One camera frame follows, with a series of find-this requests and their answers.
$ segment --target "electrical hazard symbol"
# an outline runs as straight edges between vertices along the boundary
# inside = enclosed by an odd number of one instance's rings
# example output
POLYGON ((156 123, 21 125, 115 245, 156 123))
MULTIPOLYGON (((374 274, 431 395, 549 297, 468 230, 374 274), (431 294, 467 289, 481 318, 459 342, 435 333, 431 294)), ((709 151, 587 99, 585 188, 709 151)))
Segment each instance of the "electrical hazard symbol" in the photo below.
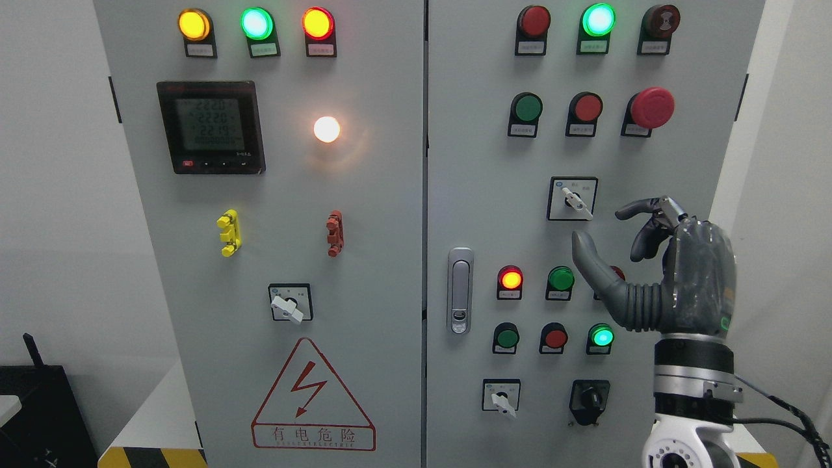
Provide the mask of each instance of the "electrical hazard symbol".
POLYGON ((300 338, 251 422, 255 447, 375 451, 375 426, 309 338, 300 338))

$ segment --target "yellow indicator light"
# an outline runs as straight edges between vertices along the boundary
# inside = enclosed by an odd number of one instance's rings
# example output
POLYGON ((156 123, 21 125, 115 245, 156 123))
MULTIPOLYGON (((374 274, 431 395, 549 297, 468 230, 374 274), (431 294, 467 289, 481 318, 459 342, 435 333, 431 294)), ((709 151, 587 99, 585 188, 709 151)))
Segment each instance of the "yellow indicator light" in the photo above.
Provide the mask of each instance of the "yellow indicator light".
POLYGON ((517 289, 522 283, 522 276, 516 271, 509 271, 503 275, 502 282, 506 289, 517 289))
POLYGON ((321 117, 314 123, 313 132, 316 138, 324 143, 334 142, 341 134, 341 124, 335 117, 321 117))
POLYGON ((335 20, 332 14, 321 7, 312 7, 304 13, 304 32, 316 41, 323 41, 329 37, 335 29, 335 20))
POLYGON ((179 30, 189 41, 201 41, 210 34, 208 15, 196 8, 186 8, 179 13, 179 30))

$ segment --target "robotic arm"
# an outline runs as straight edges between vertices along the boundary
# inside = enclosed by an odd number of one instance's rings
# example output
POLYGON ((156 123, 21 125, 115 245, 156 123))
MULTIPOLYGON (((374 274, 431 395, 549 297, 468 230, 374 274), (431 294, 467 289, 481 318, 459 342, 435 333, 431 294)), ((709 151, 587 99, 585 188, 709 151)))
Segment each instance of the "robotic arm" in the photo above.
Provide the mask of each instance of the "robotic arm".
POLYGON ((742 389, 725 345, 734 309, 736 269, 730 241, 716 225, 698 221, 669 197, 630 203, 618 219, 651 218, 636 235, 633 261, 653 258, 670 237, 661 283, 624 282, 597 253, 586 232, 572 234, 577 269, 618 325, 659 331, 653 395, 658 426, 644 445, 646 468, 739 468, 725 433, 733 426, 742 389))

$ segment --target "lcd display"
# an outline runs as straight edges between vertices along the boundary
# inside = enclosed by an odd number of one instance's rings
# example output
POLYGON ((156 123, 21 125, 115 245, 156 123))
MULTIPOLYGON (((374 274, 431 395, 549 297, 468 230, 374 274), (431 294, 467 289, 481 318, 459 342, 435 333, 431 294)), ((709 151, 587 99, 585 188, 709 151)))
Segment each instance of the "lcd display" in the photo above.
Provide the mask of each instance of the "lcd display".
POLYGON ((176 99, 176 114, 187 151, 245 150, 236 99, 176 99))

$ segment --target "green push button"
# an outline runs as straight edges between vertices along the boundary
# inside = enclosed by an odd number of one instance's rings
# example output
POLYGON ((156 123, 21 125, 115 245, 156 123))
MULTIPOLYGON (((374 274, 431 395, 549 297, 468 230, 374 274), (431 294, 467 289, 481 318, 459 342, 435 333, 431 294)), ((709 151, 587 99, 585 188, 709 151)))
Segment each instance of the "green push button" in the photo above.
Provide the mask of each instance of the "green push button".
POLYGON ((556 291, 568 291, 575 284, 575 273, 568 266, 559 266, 549 273, 549 286, 556 291))
POLYGON ((543 101, 531 93, 523 96, 514 104, 514 115, 524 122, 533 122, 543 113, 543 101))
POLYGON ((514 330, 503 330, 497 334, 497 344, 501 348, 514 348, 520 342, 520 335, 514 330))
POLYGON ((592 344, 595 346, 610 346, 615 335, 612 333, 612 328, 606 323, 599 323, 593 326, 589 331, 592 344))

